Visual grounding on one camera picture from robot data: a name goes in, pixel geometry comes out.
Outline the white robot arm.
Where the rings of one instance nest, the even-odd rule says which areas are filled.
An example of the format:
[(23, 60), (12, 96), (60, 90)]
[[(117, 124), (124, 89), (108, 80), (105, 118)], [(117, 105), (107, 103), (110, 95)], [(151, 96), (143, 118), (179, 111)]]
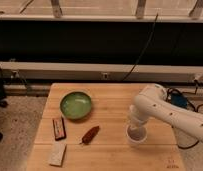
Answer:
[(203, 114), (165, 101), (166, 89), (159, 84), (145, 86), (133, 99), (128, 117), (135, 127), (142, 127), (150, 117), (168, 123), (203, 143)]

